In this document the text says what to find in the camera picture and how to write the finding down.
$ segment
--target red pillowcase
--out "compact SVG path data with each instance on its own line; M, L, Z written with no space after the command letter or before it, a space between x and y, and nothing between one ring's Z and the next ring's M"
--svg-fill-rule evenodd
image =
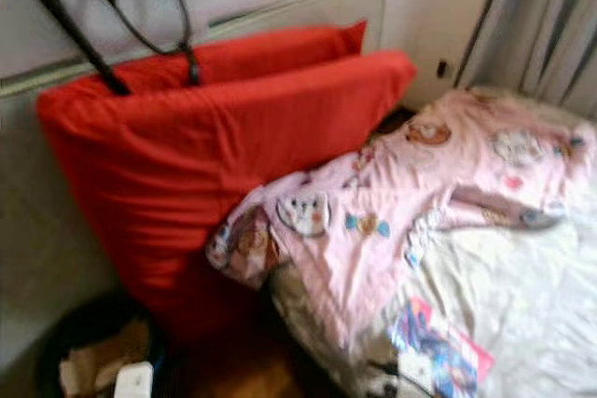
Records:
M195 47L201 85L280 74L358 55L366 29L365 21L348 28L289 28ZM184 54L124 62L115 67L115 72L136 94L188 85L188 61ZM73 81L69 92L89 99L112 95L98 75Z
M67 85L37 107L123 283L187 342L252 303L201 253L216 226L256 186L362 146L415 72L404 54L381 52L128 97L90 100Z

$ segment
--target black trash bin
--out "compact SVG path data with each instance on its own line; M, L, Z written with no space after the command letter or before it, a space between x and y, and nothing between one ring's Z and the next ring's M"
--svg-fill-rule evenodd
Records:
M35 386L40 398L63 398L60 362L72 349L100 342L120 332L133 318L147 323L149 349L146 361L157 376L165 356L162 333L150 314L123 293L102 295L68 314L51 332L35 370Z

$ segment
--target gray curtain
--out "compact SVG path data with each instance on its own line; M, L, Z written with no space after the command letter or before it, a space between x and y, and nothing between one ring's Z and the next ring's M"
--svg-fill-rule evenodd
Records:
M459 85L597 117L597 0L492 0Z

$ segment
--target white bedsheet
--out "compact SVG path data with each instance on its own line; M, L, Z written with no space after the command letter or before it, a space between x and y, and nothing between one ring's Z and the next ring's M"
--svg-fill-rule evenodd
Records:
M528 102L543 118L577 118ZM385 336L406 299L419 295L492 354L479 397L597 397L597 164L589 191L557 226L446 233L383 315L350 351L327 345L312 318L298 273L274 275L274 303L295 338L351 396L377 375L370 359L392 352Z

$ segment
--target blanket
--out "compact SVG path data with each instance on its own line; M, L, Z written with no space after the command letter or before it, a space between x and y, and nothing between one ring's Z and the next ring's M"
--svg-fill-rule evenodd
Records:
M254 190L207 254L254 287L292 261L327 338L347 348L439 231L552 225L588 180L594 152L588 126L449 92L361 151Z

